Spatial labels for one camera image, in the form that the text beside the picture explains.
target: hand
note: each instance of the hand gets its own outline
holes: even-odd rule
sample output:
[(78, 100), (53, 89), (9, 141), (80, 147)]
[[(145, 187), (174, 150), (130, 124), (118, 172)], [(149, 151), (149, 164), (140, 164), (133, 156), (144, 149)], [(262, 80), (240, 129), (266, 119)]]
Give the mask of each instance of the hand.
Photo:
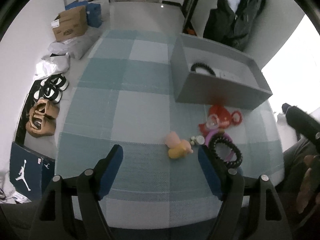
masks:
[[(301, 214), (308, 205), (315, 190), (320, 184), (320, 156), (307, 155), (303, 162), (308, 167), (297, 196), (297, 211)], [(320, 204), (320, 193), (316, 195), (316, 204)]]

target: white logo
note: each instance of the white logo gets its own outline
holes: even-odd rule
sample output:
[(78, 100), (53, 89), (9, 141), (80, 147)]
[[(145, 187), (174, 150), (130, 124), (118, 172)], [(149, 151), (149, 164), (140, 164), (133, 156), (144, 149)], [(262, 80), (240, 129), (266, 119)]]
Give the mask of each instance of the white logo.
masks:
[(28, 186), (28, 184), (26, 182), (26, 179), (24, 178), (24, 169), (26, 168), (26, 163), (27, 163), (27, 161), (24, 160), (24, 165), (23, 165), (23, 167), (21, 166), (21, 170), (19, 171), (19, 175), (20, 176), (17, 177), (16, 180), (22, 179), (24, 184), (26, 184), (26, 187), (27, 187), (28, 191), (31, 191), (31, 189), (29, 188), (29, 186)]

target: open gray storage box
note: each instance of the open gray storage box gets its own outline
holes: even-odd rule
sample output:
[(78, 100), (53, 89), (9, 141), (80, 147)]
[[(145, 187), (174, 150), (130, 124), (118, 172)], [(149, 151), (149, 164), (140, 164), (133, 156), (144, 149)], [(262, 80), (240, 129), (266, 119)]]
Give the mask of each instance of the open gray storage box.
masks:
[[(209, 65), (217, 76), (190, 71), (196, 62)], [(252, 58), (215, 41), (181, 34), (170, 63), (177, 102), (253, 110), (272, 95)]]

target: table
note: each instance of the table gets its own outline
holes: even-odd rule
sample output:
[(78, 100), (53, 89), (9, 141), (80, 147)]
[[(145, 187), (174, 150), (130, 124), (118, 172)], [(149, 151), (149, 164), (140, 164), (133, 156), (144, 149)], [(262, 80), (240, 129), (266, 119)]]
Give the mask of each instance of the table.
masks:
[[(110, 194), (100, 201), (111, 227), (176, 227), (219, 212), (221, 202), (209, 189), (197, 148), (171, 160), (164, 145), (170, 131), (181, 139), (198, 135), (209, 109), (175, 102), (169, 65), (174, 42), (161, 33), (106, 31), (90, 54), (60, 134), (56, 174), (64, 178), (94, 167), (114, 144), (123, 147)], [(227, 132), (243, 153), (244, 175), (267, 174), (279, 183), (283, 156), (269, 103), (241, 112), (242, 124)], [(79, 218), (76, 200), (74, 209)]]

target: pink and yellow toy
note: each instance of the pink and yellow toy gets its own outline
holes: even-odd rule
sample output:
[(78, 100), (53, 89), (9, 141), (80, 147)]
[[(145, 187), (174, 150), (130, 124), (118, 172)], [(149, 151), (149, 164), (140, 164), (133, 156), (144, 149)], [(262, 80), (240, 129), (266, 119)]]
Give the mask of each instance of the pink and yellow toy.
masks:
[(178, 159), (185, 157), (188, 153), (193, 153), (191, 144), (186, 140), (180, 140), (176, 132), (170, 132), (164, 143), (170, 148), (168, 156), (171, 159)]

